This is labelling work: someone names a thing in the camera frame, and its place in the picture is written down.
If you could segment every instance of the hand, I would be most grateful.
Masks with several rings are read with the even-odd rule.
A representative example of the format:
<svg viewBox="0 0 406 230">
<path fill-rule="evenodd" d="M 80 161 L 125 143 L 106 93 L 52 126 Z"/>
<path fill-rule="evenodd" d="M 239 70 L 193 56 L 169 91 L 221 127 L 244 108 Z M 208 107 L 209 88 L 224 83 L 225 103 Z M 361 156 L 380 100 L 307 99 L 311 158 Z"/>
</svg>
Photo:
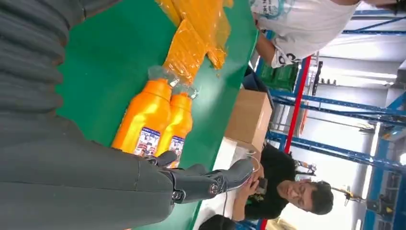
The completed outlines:
<svg viewBox="0 0 406 230">
<path fill-rule="evenodd" d="M 260 178 L 260 177 L 262 177 L 262 178 L 265 177 L 264 167 L 262 166 L 262 164 L 259 164 L 259 169 L 252 174 L 252 181 L 256 182 L 258 180 L 258 178 Z"/>
<path fill-rule="evenodd" d="M 258 180 L 253 183 L 253 177 L 250 177 L 248 181 L 241 187 L 240 191 L 238 192 L 238 195 L 243 197 L 249 197 L 250 195 L 254 195 L 257 190 L 258 184 L 259 184 Z"/>
</svg>

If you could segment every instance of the green table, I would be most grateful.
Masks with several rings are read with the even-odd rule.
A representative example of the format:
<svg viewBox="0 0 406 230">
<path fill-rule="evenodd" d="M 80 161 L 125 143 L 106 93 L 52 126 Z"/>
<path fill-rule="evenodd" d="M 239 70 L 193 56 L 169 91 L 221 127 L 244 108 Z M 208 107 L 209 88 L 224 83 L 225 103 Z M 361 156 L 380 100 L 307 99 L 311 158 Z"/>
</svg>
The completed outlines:
<svg viewBox="0 0 406 230">
<path fill-rule="evenodd" d="M 228 57 L 219 71 L 206 59 L 196 76 L 201 91 L 182 167 L 213 166 L 257 37 L 247 0 L 235 1 L 226 14 L 232 27 Z M 129 101 L 147 81 L 148 67 L 164 62 L 175 31 L 152 0 L 124 0 L 75 27 L 60 67 L 65 80 L 57 90 L 65 102 L 58 113 L 74 120 L 88 139 L 110 146 Z M 140 229 L 191 229 L 198 208 L 178 205 L 164 222 Z"/>
</svg>

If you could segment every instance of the orange plastic wrap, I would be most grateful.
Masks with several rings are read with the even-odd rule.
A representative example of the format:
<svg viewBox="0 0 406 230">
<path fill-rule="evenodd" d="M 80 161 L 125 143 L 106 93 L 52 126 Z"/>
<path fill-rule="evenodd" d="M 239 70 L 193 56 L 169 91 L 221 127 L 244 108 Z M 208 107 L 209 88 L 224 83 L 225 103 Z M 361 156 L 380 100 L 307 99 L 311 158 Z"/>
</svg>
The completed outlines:
<svg viewBox="0 0 406 230">
<path fill-rule="evenodd" d="M 192 83 L 207 53 L 202 38 L 189 22 L 183 20 L 170 44 L 163 67 L 172 70 L 180 78 Z"/>
<path fill-rule="evenodd" d="M 173 5 L 172 0 L 155 0 L 155 2 L 160 6 L 169 19 L 175 24 L 175 26 L 179 26 L 180 16 L 178 10 Z"/>
<path fill-rule="evenodd" d="M 226 41 L 230 24 L 224 5 L 230 0 L 172 0 L 182 19 L 188 19 L 207 46 L 208 57 L 216 69 L 226 61 Z"/>
<path fill-rule="evenodd" d="M 205 49 L 207 56 L 212 62 L 214 68 L 221 69 L 226 61 L 226 42 L 230 35 L 231 27 L 224 13 L 223 7 L 232 7 L 233 0 L 156 0 L 163 11 L 168 17 L 178 25 L 178 20 L 187 19 L 197 34 L 201 37 L 202 45 L 198 50 Z M 178 67 L 182 65 L 182 60 L 176 63 Z M 186 72 L 194 73 L 194 71 L 188 70 L 188 66 L 185 69 Z"/>
</svg>

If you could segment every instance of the plastic bottle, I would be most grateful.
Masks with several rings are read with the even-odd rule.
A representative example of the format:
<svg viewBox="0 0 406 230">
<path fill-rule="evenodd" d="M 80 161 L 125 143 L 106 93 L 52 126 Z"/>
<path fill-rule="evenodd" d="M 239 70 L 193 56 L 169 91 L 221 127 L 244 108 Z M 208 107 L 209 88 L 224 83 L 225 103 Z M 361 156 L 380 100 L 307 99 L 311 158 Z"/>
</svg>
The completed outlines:
<svg viewBox="0 0 406 230">
<path fill-rule="evenodd" d="M 170 122 L 162 133 L 155 156 L 167 150 L 175 151 L 178 158 L 169 167 L 179 165 L 180 155 L 188 133 L 192 130 L 192 100 L 198 92 L 186 83 L 178 84 L 170 100 Z"/>
<path fill-rule="evenodd" d="M 172 88 L 179 82 L 160 66 L 149 68 L 148 77 L 144 89 L 131 100 L 112 144 L 113 148 L 140 156 L 155 153 L 169 123 Z"/>
</svg>

